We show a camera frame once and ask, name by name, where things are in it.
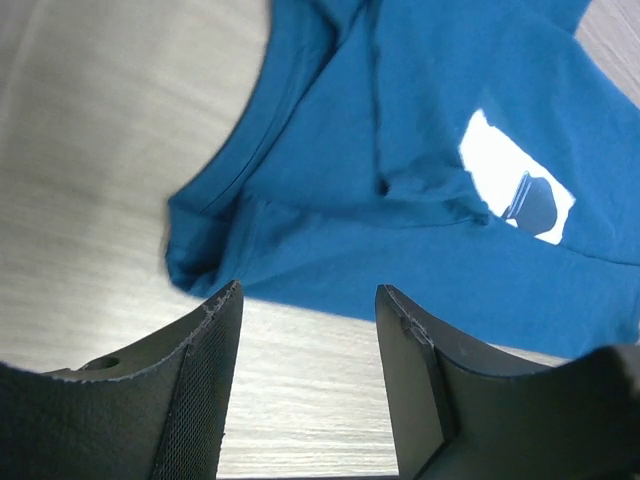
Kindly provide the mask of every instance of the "textured grip surface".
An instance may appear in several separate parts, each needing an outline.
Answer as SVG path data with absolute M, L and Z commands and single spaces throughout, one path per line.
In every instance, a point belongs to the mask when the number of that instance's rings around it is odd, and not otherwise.
M 202 307 L 209 321 L 187 348 L 152 480 L 216 475 L 240 330 Z

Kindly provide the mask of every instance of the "blue t-shirt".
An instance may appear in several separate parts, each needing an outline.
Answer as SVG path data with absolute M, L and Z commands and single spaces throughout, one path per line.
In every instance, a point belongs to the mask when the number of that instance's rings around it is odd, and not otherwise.
M 246 112 L 169 201 L 173 283 L 363 319 L 393 284 L 486 342 L 635 342 L 640 116 L 573 38 L 587 4 L 275 0 Z

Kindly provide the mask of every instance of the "blue cloth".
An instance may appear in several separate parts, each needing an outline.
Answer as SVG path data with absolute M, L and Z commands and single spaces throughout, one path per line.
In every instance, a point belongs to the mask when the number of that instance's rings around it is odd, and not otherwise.
M 172 282 L 374 318 L 378 284 L 566 357 L 640 320 L 640 116 L 586 0 L 276 0 L 227 143 L 169 201 Z

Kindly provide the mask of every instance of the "t-shirt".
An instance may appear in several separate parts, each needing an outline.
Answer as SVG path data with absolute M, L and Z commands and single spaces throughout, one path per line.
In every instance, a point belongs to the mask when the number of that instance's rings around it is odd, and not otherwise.
M 373 320 L 379 284 L 495 344 L 633 343 L 640 116 L 587 0 L 275 0 L 252 98 L 169 200 L 172 282 Z

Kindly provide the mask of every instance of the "screw hole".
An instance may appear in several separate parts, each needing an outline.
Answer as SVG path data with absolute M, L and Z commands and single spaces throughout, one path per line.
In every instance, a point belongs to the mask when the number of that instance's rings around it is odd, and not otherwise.
M 105 370 L 107 368 L 115 367 L 119 363 L 120 360 L 116 357 L 101 357 L 91 360 L 85 366 L 81 367 L 80 370 Z

